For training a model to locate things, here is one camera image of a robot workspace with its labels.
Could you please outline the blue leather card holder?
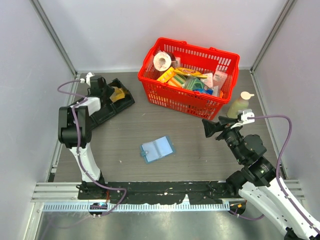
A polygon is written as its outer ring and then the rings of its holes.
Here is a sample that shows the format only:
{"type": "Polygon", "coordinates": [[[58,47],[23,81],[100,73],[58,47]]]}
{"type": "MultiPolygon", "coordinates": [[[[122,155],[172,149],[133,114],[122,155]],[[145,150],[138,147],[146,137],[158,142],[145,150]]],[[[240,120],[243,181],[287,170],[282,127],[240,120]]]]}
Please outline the blue leather card holder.
{"type": "Polygon", "coordinates": [[[146,164],[153,163],[176,153],[175,147],[167,135],[156,140],[143,143],[139,148],[140,155],[146,164]]]}

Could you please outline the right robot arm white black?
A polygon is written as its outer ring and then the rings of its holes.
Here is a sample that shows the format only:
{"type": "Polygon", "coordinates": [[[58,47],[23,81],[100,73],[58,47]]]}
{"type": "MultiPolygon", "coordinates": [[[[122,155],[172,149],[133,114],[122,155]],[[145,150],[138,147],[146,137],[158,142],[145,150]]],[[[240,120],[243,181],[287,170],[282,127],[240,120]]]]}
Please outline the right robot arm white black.
{"type": "Polygon", "coordinates": [[[254,123],[257,116],[247,109],[237,118],[219,116],[217,122],[202,120],[206,138],[215,133],[224,140],[243,168],[226,179],[226,193],[244,198],[271,221],[286,240],[318,240],[320,222],[292,194],[280,176],[280,163],[272,165],[259,135],[242,136],[240,129],[254,123]]]}

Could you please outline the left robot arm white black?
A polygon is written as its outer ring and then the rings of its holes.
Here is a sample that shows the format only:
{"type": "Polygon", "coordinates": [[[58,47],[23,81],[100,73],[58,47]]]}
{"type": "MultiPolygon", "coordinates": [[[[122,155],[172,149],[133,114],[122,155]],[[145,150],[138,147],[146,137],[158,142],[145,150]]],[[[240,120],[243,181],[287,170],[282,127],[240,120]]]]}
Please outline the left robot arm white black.
{"type": "Polygon", "coordinates": [[[88,95],[69,93],[80,99],[58,111],[58,140],[74,156],[80,172],[81,193],[88,193],[95,199],[102,199],[107,191],[126,191],[123,188],[106,186],[100,168],[97,166],[91,149],[92,128],[95,128],[115,115],[110,97],[115,89],[107,84],[101,75],[87,73],[85,78],[75,81],[88,85],[88,95]]]}

